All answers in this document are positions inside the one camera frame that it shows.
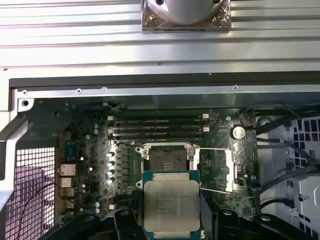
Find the ventilation grille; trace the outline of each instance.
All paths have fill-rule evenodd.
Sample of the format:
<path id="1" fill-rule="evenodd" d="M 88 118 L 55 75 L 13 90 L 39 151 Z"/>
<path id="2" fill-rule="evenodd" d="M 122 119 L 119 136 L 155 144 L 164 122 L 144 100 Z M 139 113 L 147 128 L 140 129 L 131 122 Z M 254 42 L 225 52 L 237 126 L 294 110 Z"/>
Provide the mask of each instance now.
<path id="1" fill-rule="evenodd" d="M 319 235 L 318 233 L 311 229 L 310 227 L 308 227 L 307 225 L 303 224 L 302 222 L 300 222 L 300 230 L 304 231 L 305 233 L 309 234 L 310 236 L 314 237 L 314 239 L 319 239 Z"/>
<path id="2" fill-rule="evenodd" d="M 313 157 L 320 157 L 320 119 L 317 117 L 297 120 L 293 128 L 294 145 Z M 307 160 L 295 153 L 295 167 L 300 169 L 307 165 Z"/>
<path id="3" fill-rule="evenodd" d="M 38 191 L 54 180 L 54 147 L 17 150 L 14 193 L 6 205 L 6 240 L 17 240 L 19 227 L 19 240 L 37 240 L 54 226 L 55 187 Z"/>

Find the metal rail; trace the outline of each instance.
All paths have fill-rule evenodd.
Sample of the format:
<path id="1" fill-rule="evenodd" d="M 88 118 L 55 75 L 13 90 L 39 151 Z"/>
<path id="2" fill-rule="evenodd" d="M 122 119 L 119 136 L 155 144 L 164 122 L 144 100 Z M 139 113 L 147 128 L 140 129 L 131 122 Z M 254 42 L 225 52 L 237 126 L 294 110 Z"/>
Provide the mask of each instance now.
<path id="1" fill-rule="evenodd" d="M 233 1 L 230 32 L 168 33 L 142 33 L 139 2 L 1 1 L 0 68 L 10 77 L 319 70 L 318 0 Z"/>

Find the green circuit board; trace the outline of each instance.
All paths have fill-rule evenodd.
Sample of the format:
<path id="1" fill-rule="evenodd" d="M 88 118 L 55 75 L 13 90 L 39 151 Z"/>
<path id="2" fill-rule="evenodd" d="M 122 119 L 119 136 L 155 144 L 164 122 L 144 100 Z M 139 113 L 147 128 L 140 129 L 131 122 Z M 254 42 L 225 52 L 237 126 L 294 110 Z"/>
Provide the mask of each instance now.
<path id="1" fill-rule="evenodd" d="M 242 114 L 241 109 L 231 108 L 76 114 L 69 127 L 71 139 L 68 146 L 73 148 L 65 156 L 66 161 L 76 163 L 76 213 L 93 213 L 95 202 L 99 202 L 97 214 L 101 218 L 114 208 L 126 207 L 131 192 L 137 189 L 136 184 L 142 179 L 142 164 L 146 170 L 160 166 L 142 163 L 142 155 L 136 151 L 137 146 L 188 142 L 201 148 L 231 149 L 232 160 L 244 177 L 241 184 L 233 184 L 232 194 L 214 193 L 214 200 L 221 208 L 232 209 L 239 216 L 252 220 L 255 214 L 253 189 L 259 179 L 256 133 L 247 130 L 244 139 L 234 140 L 230 137 L 230 129 L 235 125 L 250 126 L 254 122 L 253 112 Z M 110 151 L 115 153 L 112 158 L 114 184 L 107 183 L 110 176 L 107 174 L 109 159 L 106 153 Z M 153 148 L 153 158 L 162 161 L 165 169 L 170 170 L 171 165 L 166 165 L 165 159 L 183 159 L 183 151 L 181 146 L 175 145 Z M 179 166 L 179 170 L 185 167 L 183 164 L 176 166 Z M 201 150 L 197 168 L 204 188 L 226 190 L 229 169 L 223 150 Z M 90 189 L 83 192 L 82 185 L 88 185 Z"/>

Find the motherboard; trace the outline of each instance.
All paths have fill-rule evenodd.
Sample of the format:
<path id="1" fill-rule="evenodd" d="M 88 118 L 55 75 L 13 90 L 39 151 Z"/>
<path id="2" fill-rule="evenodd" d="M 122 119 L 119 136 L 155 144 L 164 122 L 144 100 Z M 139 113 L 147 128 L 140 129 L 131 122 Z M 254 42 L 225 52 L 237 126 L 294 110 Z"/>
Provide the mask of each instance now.
<path id="1" fill-rule="evenodd" d="M 77 113 L 64 140 L 63 169 L 75 167 L 71 177 L 61 175 L 69 181 L 64 197 L 75 215 L 104 219 L 128 206 L 144 171 L 198 170 L 200 186 L 215 191 L 221 208 L 252 220 L 259 183 L 254 123 L 253 111 L 231 108 Z"/>

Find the metal mesh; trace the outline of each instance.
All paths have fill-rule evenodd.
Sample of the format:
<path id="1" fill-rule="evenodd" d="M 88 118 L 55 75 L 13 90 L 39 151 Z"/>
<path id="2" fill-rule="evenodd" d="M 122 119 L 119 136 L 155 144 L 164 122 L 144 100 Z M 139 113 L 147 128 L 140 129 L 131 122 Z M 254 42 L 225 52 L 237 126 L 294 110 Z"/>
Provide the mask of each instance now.
<path id="1" fill-rule="evenodd" d="M 14 193 L 6 205 L 6 240 L 17 240 L 24 207 L 20 240 L 37 240 L 54 226 L 55 186 L 50 185 L 35 195 L 41 187 L 54 181 L 54 147 L 17 150 Z"/>

